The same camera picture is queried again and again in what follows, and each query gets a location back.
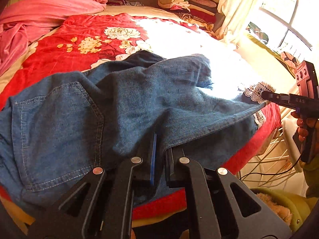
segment black cable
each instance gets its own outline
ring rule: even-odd
[[[284,171],[284,172],[280,172],[280,173],[260,173],[260,172],[252,172],[252,173],[248,173],[248,174],[244,175],[244,176],[241,177],[239,180],[241,180],[241,179],[243,179],[243,178],[245,178],[245,177],[247,177],[248,175],[251,175],[251,174],[273,175],[273,176],[285,174],[285,173],[289,172],[292,168],[294,168],[294,167],[296,166],[296,164],[299,162],[300,158],[301,158],[301,155],[299,156],[299,158],[298,158],[298,160],[295,162],[295,164],[294,164],[291,168],[289,168],[288,170],[286,170],[286,171]]]

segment teddy bear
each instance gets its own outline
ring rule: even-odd
[[[256,195],[259,199],[262,200],[267,206],[270,207],[270,209],[279,216],[288,226],[290,226],[291,219],[292,219],[292,213],[290,212],[290,209],[281,205],[278,205],[277,203],[272,201],[272,197],[267,194],[258,193]]]

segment human hand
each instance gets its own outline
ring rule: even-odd
[[[306,137],[309,135],[308,130],[303,127],[304,120],[300,118],[300,115],[296,112],[291,112],[291,115],[294,118],[298,119],[297,126],[299,126],[298,128],[299,141],[303,142],[305,141]],[[319,121],[317,121],[316,119],[306,119],[306,122],[307,122],[307,126],[309,126],[310,128],[313,128],[315,126],[316,130],[317,131],[319,130]],[[315,153],[316,154],[319,153],[319,132],[316,133]]]

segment black clamp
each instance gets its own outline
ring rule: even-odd
[[[30,226],[28,238],[129,239],[134,189],[152,184],[155,148],[156,135],[148,164],[136,156],[124,160],[115,173],[94,168]],[[169,187],[185,187],[191,239],[291,235],[290,228],[227,169],[203,169],[185,157],[181,146],[165,152],[165,174]]]

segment jeans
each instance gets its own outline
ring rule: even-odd
[[[163,152],[181,144],[217,168],[256,132],[264,107],[235,91],[212,95],[213,64],[203,55],[165,60],[139,51],[87,72],[58,73],[10,97],[0,112],[0,183],[35,218],[93,167],[116,168],[150,153],[158,136],[155,184],[136,203],[171,193]]]

